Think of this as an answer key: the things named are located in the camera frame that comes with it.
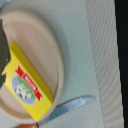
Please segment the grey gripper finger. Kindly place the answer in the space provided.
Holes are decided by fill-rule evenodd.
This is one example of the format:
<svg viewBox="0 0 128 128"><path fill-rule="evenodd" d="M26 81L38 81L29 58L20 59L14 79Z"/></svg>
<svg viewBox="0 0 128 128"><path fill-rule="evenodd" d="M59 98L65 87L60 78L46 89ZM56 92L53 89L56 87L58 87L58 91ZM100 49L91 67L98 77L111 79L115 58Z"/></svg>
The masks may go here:
<svg viewBox="0 0 128 128"><path fill-rule="evenodd" d="M2 72L10 61L10 51L2 23L3 20L0 19L0 88L2 87L6 78L6 76L3 75Z"/></svg>

